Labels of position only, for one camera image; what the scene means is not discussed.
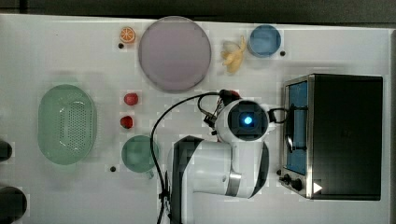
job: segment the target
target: pink plate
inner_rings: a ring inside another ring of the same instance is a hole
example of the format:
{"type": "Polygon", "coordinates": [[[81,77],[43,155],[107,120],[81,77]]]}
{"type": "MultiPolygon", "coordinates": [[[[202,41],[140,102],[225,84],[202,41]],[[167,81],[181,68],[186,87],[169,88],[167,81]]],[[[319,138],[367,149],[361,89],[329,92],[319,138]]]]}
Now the pink plate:
{"type": "Polygon", "coordinates": [[[143,34],[139,62],[148,79],[163,91],[187,91],[204,79],[211,60],[204,30],[183,17],[165,17],[143,34]]]}

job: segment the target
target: teal cup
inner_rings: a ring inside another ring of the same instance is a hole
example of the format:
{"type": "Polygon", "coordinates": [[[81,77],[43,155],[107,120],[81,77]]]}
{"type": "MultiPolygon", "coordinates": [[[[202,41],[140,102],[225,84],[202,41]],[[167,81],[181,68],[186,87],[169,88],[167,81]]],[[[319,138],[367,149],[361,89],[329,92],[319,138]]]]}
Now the teal cup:
{"type": "MultiPolygon", "coordinates": [[[[153,143],[154,155],[158,158],[160,149],[153,143]]],[[[125,166],[136,173],[146,173],[148,178],[154,177],[152,168],[154,159],[150,151],[150,138],[145,135],[137,135],[130,138],[122,148],[122,161],[125,166]]]]}

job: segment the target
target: light blue bowl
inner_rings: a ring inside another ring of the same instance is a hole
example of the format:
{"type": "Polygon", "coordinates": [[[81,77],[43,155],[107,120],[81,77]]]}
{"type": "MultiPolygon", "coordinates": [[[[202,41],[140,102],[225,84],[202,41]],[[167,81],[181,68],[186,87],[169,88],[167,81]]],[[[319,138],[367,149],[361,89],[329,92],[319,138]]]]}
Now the light blue bowl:
{"type": "Polygon", "coordinates": [[[261,25],[251,33],[247,48],[254,56],[266,58],[279,49],[280,43],[279,31],[274,26],[261,25]]]}

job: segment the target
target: green bowl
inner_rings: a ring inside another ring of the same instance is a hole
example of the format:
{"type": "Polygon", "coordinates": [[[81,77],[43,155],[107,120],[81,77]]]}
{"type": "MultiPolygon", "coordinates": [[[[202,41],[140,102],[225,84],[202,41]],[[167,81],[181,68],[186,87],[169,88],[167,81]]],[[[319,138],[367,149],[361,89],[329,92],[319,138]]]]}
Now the green bowl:
{"type": "Polygon", "coordinates": [[[97,116],[90,96],[72,85],[49,90],[38,109],[38,145],[50,161],[69,165],[90,152],[97,116]]]}
{"type": "MultiPolygon", "coordinates": [[[[154,167],[150,151],[150,138],[145,135],[137,135],[130,138],[122,148],[122,161],[128,169],[137,173],[148,172],[154,167]]],[[[158,160],[159,148],[154,142],[154,154],[158,160]]]]}

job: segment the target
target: orange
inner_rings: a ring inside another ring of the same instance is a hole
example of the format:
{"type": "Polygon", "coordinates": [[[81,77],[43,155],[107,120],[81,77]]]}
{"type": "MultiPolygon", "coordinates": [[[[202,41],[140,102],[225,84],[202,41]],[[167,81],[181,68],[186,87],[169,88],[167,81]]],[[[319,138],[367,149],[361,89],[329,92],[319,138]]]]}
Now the orange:
{"type": "Polygon", "coordinates": [[[120,39],[125,44],[134,43],[134,30],[131,27],[122,28],[120,39]]]}

